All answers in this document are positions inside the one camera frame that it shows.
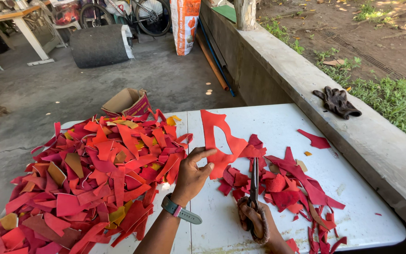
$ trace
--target wooden post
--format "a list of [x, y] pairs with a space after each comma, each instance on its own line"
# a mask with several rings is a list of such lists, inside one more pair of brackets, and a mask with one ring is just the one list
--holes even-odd
[[234, 0], [237, 29], [252, 31], [256, 29], [256, 0]]

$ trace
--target work glove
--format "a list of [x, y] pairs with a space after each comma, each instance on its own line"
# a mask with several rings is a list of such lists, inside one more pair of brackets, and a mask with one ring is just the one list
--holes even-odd
[[339, 91], [339, 89], [331, 89], [331, 87], [326, 86], [325, 94], [318, 90], [314, 90], [313, 94], [324, 100], [324, 108], [346, 120], [349, 119], [349, 115], [354, 117], [361, 115], [361, 111], [347, 101], [347, 93], [345, 90]]

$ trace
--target green board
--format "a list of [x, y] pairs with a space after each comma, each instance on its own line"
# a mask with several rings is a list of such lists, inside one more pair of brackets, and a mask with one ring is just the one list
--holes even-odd
[[212, 7], [212, 9], [217, 13], [221, 14], [222, 16], [224, 16], [225, 18], [227, 18], [228, 20], [230, 20], [231, 22], [233, 22], [234, 24], [236, 24], [236, 12], [234, 11], [233, 7], [230, 7], [228, 5], [221, 5], [217, 7]]

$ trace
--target concrete ledge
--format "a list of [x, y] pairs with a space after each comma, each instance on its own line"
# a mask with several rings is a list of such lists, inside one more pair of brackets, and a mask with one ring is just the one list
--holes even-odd
[[406, 221], [406, 134], [351, 95], [361, 117], [343, 120], [324, 113], [313, 90], [342, 89], [339, 84], [259, 24], [254, 31], [239, 31], [210, 5], [202, 1], [201, 15], [247, 105], [296, 103]]

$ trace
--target drain grate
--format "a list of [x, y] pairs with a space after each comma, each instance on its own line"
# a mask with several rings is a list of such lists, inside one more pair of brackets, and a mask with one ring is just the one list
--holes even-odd
[[[336, 35], [336, 34], [333, 33], [333, 32], [325, 32], [325, 34], [326, 34], [328, 37], [333, 37], [333, 36]], [[349, 50], [351, 50], [351, 51], [357, 53], [357, 54], [358, 54], [359, 56], [361, 56], [363, 59], [366, 59], [366, 60], [369, 61], [371, 64], [377, 66], [377, 68], [379, 68], [379, 69], [381, 69], [382, 71], [388, 73], [391, 78], [394, 78], [394, 79], [403, 79], [403, 78], [405, 78], [405, 79], [406, 79], [406, 77], [403, 76], [402, 74], [400, 74], [400, 73], [396, 72], [395, 70], [393, 70], [393, 69], [387, 67], [386, 65], [384, 65], [383, 63], [381, 63], [381, 62], [378, 61], [377, 59], [373, 58], [372, 56], [364, 54], [364, 53], [361, 52], [359, 49], [353, 47], [350, 43], [347, 43], [347, 42], [344, 41], [343, 39], [341, 39], [341, 38], [339, 38], [339, 37], [337, 37], [337, 36], [334, 37], [334, 38], [332, 38], [332, 39], [333, 39], [335, 42], [337, 42], [337, 43], [341, 44], [342, 46], [344, 46], [345, 48], [347, 48], [347, 49], [349, 49]]]

